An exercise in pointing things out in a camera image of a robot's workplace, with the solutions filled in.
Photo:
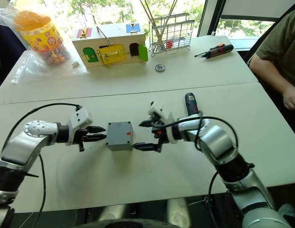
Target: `person's arm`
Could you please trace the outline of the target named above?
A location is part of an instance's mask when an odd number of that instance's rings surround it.
[[[272,62],[254,54],[250,69],[283,96],[287,109],[295,110],[295,87],[283,78]]]

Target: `gray plastic box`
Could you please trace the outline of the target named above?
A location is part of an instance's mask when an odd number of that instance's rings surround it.
[[[132,150],[133,126],[131,122],[108,123],[106,146],[111,151]]]

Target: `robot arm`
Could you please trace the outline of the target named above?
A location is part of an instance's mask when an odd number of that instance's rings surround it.
[[[79,150],[84,151],[83,142],[106,138],[104,134],[97,134],[105,131],[104,128],[91,124],[90,113],[81,108],[70,117],[67,125],[41,120],[28,122],[23,131],[7,143],[0,154],[0,225],[10,209],[7,205],[14,201],[24,177],[37,177],[28,171],[44,146],[78,144]]]
[[[158,144],[136,143],[134,148],[142,151],[161,152],[163,143],[176,143],[177,140],[195,142],[197,127],[201,122],[198,145],[201,151],[214,165],[223,183],[244,214],[244,228],[290,228],[287,221],[275,211],[275,204],[267,188],[255,174],[254,165],[247,163],[238,153],[229,135],[219,126],[213,125],[208,119],[199,119],[198,114],[180,118],[185,122],[174,124],[167,128],[160,125],[171,124],[175,120],[173,115],[164,107],[156,103],[151,104],[149,110],[151,118],[143,121],[140,126],[152,127]]]

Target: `white table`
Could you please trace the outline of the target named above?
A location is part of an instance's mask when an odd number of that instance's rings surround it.
[[[239,152],[256,165],[255,171],[266,186],[295,182],[295,135],[259,83],[57,102],[82,104],[92,113],[94,125],[107,127],[108,122],[131,121],[134,142],[155,142],[150,129],[138,127],[148,118],[151,100],[168,106],[175,118],[184,117],[187,114],[184,95],[188,92],[195,94],[205,114],[223,118],[234,126],[239,137]],[[20,117],[47,103],[49,101],[0,105],[0,148]],[[49,107],[26,121],[40,119],[64,124],[73,112],[68,106]],[[105,141],[88,142],[84,146],[84,152],[79,152],[76,145],[63,144],[42,150],[47,182],[45,211],[204,195],[215,172],[193,143],[184,141],[165,144],[162,153],[111,152]],[[30,173],[41,176],[39,161]],[[225,190],[217,179],[213,192]],[[42,178],[26,177],[11,206],[17,213],[38,211],[41,200]]]
[[[91,73],[87,75],[13,84],[10,81],[24,61],[25,52],[0,87],[0,104],[257,82],[235,50],[212,59],[194,57],[220,43],[230,44],[225,36],[193,38],[190,50],[158,54],[146,63],[89,68]],[[156,72],[157,64],[164,64],[166,70]]]

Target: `olive green shirt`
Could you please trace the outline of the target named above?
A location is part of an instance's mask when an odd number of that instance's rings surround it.
[[[295,86],[295,10],[275,26],[256,54],[273,62],[281,75]]]

